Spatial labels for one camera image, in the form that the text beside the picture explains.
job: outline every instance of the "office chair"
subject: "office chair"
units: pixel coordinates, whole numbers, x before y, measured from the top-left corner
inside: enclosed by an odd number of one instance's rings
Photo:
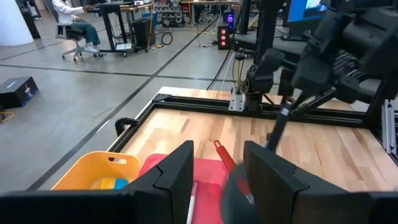
[[[55,25],[57,26],[57,34],[55,38],[57,39],[63,39],[63,40],[73,40],[76,43],[76,47],[72,50],[69,50],[68,52],[65,52],[62,54],[62,60],[66,60],[65,55],[67,54],[73,54],[73,62],[77,63],[76,57],[83,56],[83,52],[88,52],[85,51],[84,47],[79,46],[79,41],[81,41],[84,36],[85,36],[85,31],[82,29],[77,29],[75,27],[72,27],[70,24],[61,24],[58,23],[58,13],[54,9],[54,6],[52,5],[52,0],[43,0],[43,3],[47,7],[47,9],[50,11],[51,15],[54,17],[55,21],[57,22]],[[94,54],[94,56],[100,56],[102,57],[103,54],[98,53]]]

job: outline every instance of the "jeans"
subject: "jeans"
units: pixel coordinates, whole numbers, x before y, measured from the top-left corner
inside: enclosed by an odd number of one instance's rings
[[[97,46],[101,43],[100,38],[98,37],[97,30],[93,25],[88,22],[74,22],[71,26],[76,27],[78,29],[82,29],[85,31],[85,39],[86,43],[93,43],[94,46]]]

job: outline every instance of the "concrete floor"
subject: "concrete floor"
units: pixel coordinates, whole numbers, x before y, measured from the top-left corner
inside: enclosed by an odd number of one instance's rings
[[[32,76],[40,90],[24,108],[10,110],[15,113],[12,120],[0,124],[0,192],[50,189],[79,157],[111,145],[118,118],[135,117],[162,86],[206,88],[226,55],[216,47],[198,48],[198,40],[216,37],[203,34],[195,39],[197,33],[186,25],[174,29],[174,41],[161,50],[127,58],[84,54],[85,60],[74,64],[71,57],[61,59],[74,43],[55,39],[53,19],[46,12],[42,15],[44,19],[35,22],[41,40],[0,47],[0,82]],[[108,48],[102,18],[82,18],[97,28],[101,48]],[[244,71],[251,63],[245,62]],[[230,72],[226,79],[223,90],[233,86]],[[214,89],[220,88],[218,80]]]

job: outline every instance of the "monitor screen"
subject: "monitor screen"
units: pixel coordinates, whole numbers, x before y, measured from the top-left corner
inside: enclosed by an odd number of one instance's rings
[[[328,9],[321,0],[292,0],[287,22],[301,22],[321,19]]]

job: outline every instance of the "orange basket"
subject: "orange basket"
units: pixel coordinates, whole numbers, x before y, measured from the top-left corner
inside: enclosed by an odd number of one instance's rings
[[[140,161],[135,156],[115,152],[91,152],[82,156],[54,185],[52,190],[100,189],[104,179],[138,177]]]

